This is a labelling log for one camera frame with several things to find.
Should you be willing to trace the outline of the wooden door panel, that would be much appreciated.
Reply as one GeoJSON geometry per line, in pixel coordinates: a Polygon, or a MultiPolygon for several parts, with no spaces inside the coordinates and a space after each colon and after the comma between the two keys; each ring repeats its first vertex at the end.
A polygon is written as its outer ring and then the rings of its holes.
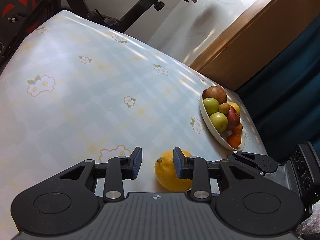
{"type": "Polygon", "coordinates": [[[257,0],[189,66],[230,90],[264,68],[319,15],[319,0],[257,0]]]}

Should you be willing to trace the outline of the brown kiwi fruit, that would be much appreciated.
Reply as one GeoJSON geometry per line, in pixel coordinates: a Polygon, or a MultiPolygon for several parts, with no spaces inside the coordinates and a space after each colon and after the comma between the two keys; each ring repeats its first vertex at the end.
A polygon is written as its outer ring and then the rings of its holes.
{"type": "Polygon", "coordinates": [[[220,106],[219,106],[219,112],[220,113],[223,113],[224,115],[227,115],[229,113],[229,110],[230,110],[230,105],[228,103],[222,103],[220,106]]]}

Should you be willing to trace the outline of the dull brownish red apple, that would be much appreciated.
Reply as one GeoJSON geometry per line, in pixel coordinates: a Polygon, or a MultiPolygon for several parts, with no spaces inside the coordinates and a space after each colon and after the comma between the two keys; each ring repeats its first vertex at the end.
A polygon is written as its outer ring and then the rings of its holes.
{"type": "Polygon", "coordinates": [[[218,86],[210,86],[205,89],[203,92],[203,99],[206,98],[214,98],[220,105],[227,102],[227,94],[225,90],[218,86]]]}

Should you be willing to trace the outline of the black exercise bike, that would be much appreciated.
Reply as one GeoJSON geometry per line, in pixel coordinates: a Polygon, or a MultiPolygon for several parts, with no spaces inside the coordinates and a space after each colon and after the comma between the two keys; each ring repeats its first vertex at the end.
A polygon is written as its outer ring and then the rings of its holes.
{"type": "MultiPolygon", "coordinates": [[[[184,0],[197,3],[197,0],[184,0]]],[[[85,0],[1,0],[1,64],[8,61],[24,38],[58,12],[66,9],[82,18],[124,33],[147,10],[164,8],[161,0],[139,0],[121,19],[90,10],[85,0]]]]}

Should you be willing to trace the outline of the floral plaid tablecloth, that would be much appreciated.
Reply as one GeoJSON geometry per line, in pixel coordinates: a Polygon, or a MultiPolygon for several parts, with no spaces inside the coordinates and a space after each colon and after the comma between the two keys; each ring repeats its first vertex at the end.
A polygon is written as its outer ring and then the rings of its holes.
{"type": "Polygon", "coordinates": [[[157,158],[180,147],[207,160],[212,136],[200,95],[213,81],[124,34],[60,12],[27,36],[1,74],[1,239],[23,190],[85,160],[143,150],[126,192],[162,192],[157,158]]]}

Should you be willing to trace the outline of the dark teal curtain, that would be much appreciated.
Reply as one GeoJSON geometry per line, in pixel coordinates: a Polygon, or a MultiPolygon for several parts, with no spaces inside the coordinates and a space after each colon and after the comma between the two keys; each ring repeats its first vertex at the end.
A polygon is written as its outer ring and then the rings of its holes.
{"type": "Polygon", "coordinates": [[[319,18],[236,91],[266,152],[283,163],[295,146],[319,152],[319,18]]]}

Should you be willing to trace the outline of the cream round plate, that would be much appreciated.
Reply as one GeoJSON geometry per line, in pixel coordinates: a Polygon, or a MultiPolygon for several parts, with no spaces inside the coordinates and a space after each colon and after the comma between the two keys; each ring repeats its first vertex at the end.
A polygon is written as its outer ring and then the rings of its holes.
{"type": "Polygon", "coordinates": [[[240,109],[227,102],[227,94],[222,88],[212,86],[202,92],[200,112],[210,133],[220,145],[231,151],[244,148],[240,109]]]}

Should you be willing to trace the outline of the green apple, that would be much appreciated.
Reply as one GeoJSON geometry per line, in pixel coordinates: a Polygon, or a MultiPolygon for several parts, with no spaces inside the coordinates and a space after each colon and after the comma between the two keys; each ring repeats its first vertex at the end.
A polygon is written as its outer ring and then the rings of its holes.
{"type": "Polygon", "coordinates": [[[216,112],[212,114],[209,118],[213,126],[216,128],[216,130],[219,133],[223,132],[226,129],[228,125],[228,120],[227,120],[227,116],[225,116],[223,113],[216,112]]]}
{"type": "Polygon", "coordinates": [[[219,111],[220,104],[219,102],[214,98],[206,98],[203,100],[204,108],[208,114],[208,116],[211,116],[212,114],[219,111]]]}

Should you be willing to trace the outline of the orange mandarin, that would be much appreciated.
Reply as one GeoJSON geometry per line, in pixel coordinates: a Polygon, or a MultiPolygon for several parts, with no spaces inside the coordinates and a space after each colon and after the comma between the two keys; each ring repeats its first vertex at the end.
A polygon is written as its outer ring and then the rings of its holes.
{"type": "Polygon", "coordinates": [[[232,132],[235,133],[235,134],[241,134],[242,133],[242,129],[243,129],[243,125],[242,125],[242,123],[240,123],[238,126],[236,126],[235,129],[232,130],[232,132]]]}
{"type": "Polygon", "coordinates": [[[239,133],[232,133],[228,136],[227,142],[233,148],[238,148],[242,142],[241,134],[239,133]]]}

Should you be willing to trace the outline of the shiny red apple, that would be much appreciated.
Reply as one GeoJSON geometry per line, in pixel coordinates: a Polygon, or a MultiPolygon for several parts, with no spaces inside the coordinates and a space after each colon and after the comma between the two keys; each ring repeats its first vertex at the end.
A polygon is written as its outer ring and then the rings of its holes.
{"type": "Polygon", "coordinates": [[[233,106],[230,106],[229,112],[227,113],[228,125],[226,127],[227,131],[235,129],[240,124],[240,116],[237,114],[233,106]]]}

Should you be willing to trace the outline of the yellow lemon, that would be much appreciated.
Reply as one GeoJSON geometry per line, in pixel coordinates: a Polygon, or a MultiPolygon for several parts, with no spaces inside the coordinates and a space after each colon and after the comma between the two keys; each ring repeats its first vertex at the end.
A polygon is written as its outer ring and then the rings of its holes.
{"type": "Polygon", "coordinates": [[[172,192],[188,191],[192,180],[179,179],[173,162],[173,150],[161,154],[155,162],[155,175],[160,185],[172,192]]]}
{"type": "Polygon", "coordinates": [[[235,111],[237,112],[238,116],[240,116],[241,109],[240,109],[239,105],[237,103],[235,103],[235,102],[229,102],[228,104],[230,106],[232,106],[235,109],[235,111]]]}

